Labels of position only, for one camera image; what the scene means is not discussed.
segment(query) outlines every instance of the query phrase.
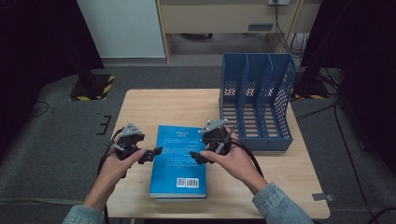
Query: white wall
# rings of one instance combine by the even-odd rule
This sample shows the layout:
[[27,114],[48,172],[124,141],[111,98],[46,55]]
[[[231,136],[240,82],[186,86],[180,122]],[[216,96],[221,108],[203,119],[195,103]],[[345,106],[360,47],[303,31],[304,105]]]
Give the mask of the white wall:
[[102,58],[164,58],[155,0],[78,0]]

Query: power outlet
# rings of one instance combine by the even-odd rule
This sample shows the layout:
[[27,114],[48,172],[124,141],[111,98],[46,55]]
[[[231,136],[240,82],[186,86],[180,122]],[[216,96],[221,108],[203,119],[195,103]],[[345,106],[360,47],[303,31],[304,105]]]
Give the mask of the power outlet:
[[268,5],[273,6],[275,4],[275,1],[277,1],[277,4],[279,6],[290,5],[290,0],[268,0]]

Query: blue book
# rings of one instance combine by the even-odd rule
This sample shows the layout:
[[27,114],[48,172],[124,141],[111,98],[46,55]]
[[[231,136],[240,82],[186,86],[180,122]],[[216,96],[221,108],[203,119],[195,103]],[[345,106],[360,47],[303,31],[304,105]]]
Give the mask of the blue book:
[[205,149],[199,130],[201,128],[159,126],[157,147],[163,147],[163,152],[154,158],[149,187],[151,198],[206,198],[205,164],[198,165],[190,155],[190,151]]

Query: sleeve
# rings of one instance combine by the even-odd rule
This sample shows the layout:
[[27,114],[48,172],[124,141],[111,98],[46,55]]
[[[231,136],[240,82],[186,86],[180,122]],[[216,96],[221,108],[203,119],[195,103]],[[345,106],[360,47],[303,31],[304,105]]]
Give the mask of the sleeve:
[[64,224],[78,223],[105,223],[105,216],[102,211],[97,209],[84,205],[75,205],[70,209],[69,213],[64,219]]
[[313,223],[308,214],[275,183],[269,183],[253,197],[266,223]]

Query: person's left hand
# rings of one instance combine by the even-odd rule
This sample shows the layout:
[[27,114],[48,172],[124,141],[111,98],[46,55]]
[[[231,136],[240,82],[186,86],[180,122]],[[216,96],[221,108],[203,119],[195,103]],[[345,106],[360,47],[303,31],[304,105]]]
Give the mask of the person's left hand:
[[109,150],[102,170],[85,199],[84,205],[103,211],[116,184],[119,183],[127,170],[146,153],[145,149],[140,149],[127,159],[120,161],[114,150],[114,147]]

